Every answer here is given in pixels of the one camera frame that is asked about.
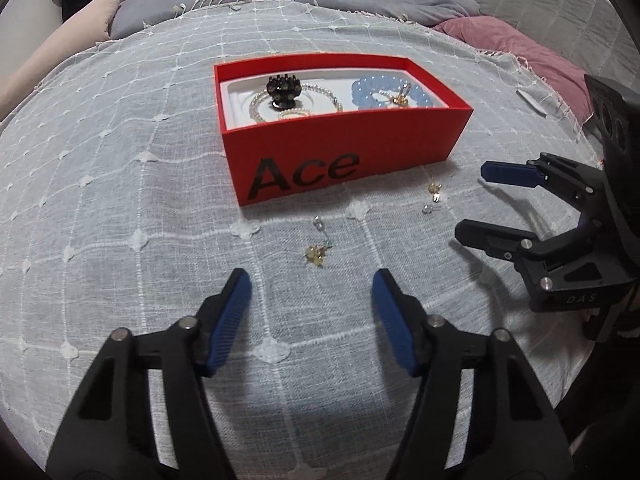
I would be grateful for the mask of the person's right hand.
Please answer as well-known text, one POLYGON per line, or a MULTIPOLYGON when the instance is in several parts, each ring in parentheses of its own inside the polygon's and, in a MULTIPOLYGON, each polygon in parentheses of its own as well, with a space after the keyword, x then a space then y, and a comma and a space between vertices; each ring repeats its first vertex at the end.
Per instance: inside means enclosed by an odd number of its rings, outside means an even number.
POLYGON ((587 311, 582 320, 582 333, 594 342, 639 337, 639 289, 634 288, 613 307, 587 311))

